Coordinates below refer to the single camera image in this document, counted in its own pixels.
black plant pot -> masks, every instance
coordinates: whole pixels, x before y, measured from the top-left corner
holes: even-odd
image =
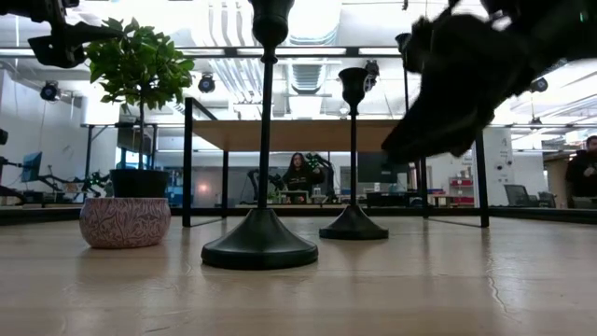
[[[153,170],[114,169],[110,179],[117,198],[164,198],[168,173]]]

computer screen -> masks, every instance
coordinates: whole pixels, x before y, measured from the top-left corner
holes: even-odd
[[[34,182],[39,177],[39,167],[41,166],[41,152],[27,154],[22,159],[21,182]]]
[[[358,152],[356,157],[358,182],[397,183],[398,174],[407,174],[407,164],[393,164],[382,152]]]

black candle holder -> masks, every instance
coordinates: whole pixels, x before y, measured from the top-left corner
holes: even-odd
[[[203,247],[203,263],[234,270],[274,270],[310,264],[317,260],[317,245],[291,232],[267,207],[270,166],[271,89],[276,48],[288,36],[288,13],[294,0],[250,0],[253,35],[263,46],[264,63],[261,149],[257,209],[238,227]]]
[[[356,116],[357,107],[365,98],[368,71],[348,68],[338,74],[342,81],[342,98],[351,108],[351,203],[329,226],[319,230],[327,239],[373,240],[388,238],[388,230],[373,223],[356,201]]]

person in black clothing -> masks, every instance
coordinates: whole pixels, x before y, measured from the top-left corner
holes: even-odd
[[[587,139],[587,150],[579,150],[566,171],[568,204],[572,197],[597,197],[597,135]]]
[[[288,190],[304,190],[311,196],[313,185],[324,182],[324,173],[315,167],[312,169],[305,161],[305,157],[300,153],[295,153],[290,160],[288,170],[282,177]],[[287,203],[306,203],[304,196],[297,196],[286,199]]]

ceiling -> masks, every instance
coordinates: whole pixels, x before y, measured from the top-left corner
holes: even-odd
[[[325,17],[333,17],[333,10],[338,11],[337,30],[335,38],[328,46],[348,47],[390,47],[395,46],[395,36],[408,32],[410,25],[418,17],[426,15],[435,17],[445,6],[447,0],[410,0],[409,8],[402,10],[401,1],[390,0],[296,0],[291,12],[291,35],[293,32],[312,32]],[[229,8],[239,11],[240,18],[237,27],[230,28],[227,16]],[[128,21],[134,17],[141,24],[153,25],[156,30],[169,34],[177,47],[210,47],[216,40],[223,46],[251,46],[255,41],[247,37],[246,21],[243,12],[251,10],[248,1],[236,0],[113,0],[113,1],[81,1],[78,8],[68,11],[71,23],[85,21],[90,24],[101,24],[108,17]],[[457,12],[473,13],[485,17],[483,8],[476,0],[464,0],[457,8]],[[0,48],[28,47],[27,39],[34,36],[46,35],[49,26],[45,23],[37,24],[28,19],[5,16],[0,18]],[[324,65],[324,75],[320,89],[314,97],[299,96],[289,88],[292,64],[305,62],[304,60],[288,60],[280,57],[280,62],[274,69],[273,117],[275,119],[337,119],[346,104],[341,99],[341,84],[338,72],[346,67],[365,65],[368,58],[313,58],[311,61]],[[81,64],[75,69],[62,70],[39,64],[33,59],[3,59],[2,67],[16,72],[15,78],[27,82],[29,85],[43,85],[45,80],[58,80],[64,91],[75,95],[97,96],[99,89],[89,81],[89,69]],[[405,112],[405,83],[409,87],[410,100],[414,100],[418,93],[420,78],[409,74],[405,81],[402,62],[399,58],[377,59],[380,67],[380,77],[377,85],[367,93],[365,100],[359,106],[362,119],[400,119]],[[226,64],[224,61],[200,59],[195,61],[194,76],[196,82],[186,91],[187,96],[193,96],[219,119],[258,119],[259,101],[255,104],[239,105],[238,94],[230,92],[226,79],[220,76],[218,66]],[[251,66],[248,61],[232,61],[228,66]],[[262,74],[262,67],[257,60],[253,66],[261,70],[241,71],[245,87],[256,85],[262,81],[261,77],[250,76]],[[200,93],[197,84],[202,73],[215,73],[215,91]],[[570,63],[546,75],[549,89],[543,93],[525,93],[521,97],[511,98],[496,110],[494,123],[527,123],[532,115],[541,117],[543,123],[567,124],[571,122],[597,123],[597,95],[591,91],[597,85],[597,62],[583,61]],[[150,113],[154,122],[164,120],[180,120],[182,116],[174,108],[164,107],[162,111]],[[563,128],[553,128],[533,132],[535,139],[550,140],[569,132]],[[517,137],[528,137],[531,130],[513,130]]]

